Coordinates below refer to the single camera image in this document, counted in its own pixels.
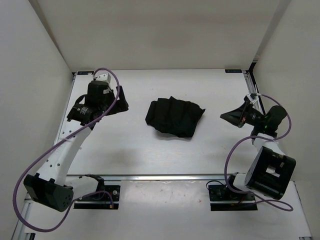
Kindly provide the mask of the black skirt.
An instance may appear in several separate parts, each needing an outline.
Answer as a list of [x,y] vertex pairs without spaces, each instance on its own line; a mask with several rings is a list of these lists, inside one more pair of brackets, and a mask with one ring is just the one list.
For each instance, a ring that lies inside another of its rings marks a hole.
[[204,113],[198,104],[171,96],[152,101],[145,122],[163,134],[192,138]]

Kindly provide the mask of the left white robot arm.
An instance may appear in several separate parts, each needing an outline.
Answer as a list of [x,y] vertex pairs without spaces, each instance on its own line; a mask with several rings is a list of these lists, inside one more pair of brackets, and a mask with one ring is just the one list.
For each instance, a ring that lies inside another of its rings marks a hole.
[[59,212],[64,212],[72,200],[89,195],[100,200],[105,194],[103,179],[85,174],[67,181],[69,168],[103,114],[114,115],[128,111],[122,86],[111,89],[107,81],[92,80],[87,93],[78,97],[67,115],[62,143],[53,150],[35,175],[27,174],[23,185],[31,199]]

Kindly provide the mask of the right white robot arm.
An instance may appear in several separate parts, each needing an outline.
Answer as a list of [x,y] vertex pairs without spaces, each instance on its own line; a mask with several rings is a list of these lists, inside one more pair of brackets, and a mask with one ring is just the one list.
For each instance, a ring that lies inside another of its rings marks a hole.
[[288,135],[286,132],[279,136],[277,130],[284,119],[290,119],[289,114],[280,103],[276,103],[266,114],[262,114],[254,108],[259,98],[260,94],[248,94],[240,107],[220,115],[221,119],[238,128],[244,125],[253,127],[250,135],[239,140],[231,152],[246,140],[251,140],[257,150],[257,155],[246,173],[236,172],[228,175],[231,154],[227,155],[224,165],[226,182],[224,193],[230,200],[236,200],[247,193],[260,193],[274,200],[280,200],[296,167],[296,160],[286,155],[278,143]]

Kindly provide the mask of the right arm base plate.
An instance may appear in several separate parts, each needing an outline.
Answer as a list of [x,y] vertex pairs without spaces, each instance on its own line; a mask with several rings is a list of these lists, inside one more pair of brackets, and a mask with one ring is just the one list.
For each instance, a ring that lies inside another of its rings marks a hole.
[[253,194],[235,193],[219,180],[206,183],[212,212],[257,211]]

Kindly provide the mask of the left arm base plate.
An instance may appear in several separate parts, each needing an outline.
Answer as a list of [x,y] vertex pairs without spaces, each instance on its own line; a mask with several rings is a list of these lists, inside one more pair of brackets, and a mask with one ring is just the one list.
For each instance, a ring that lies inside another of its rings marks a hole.
[[85,174],[65,182],[73,191],[74,209],[117,210],[121,186],[94,174]]

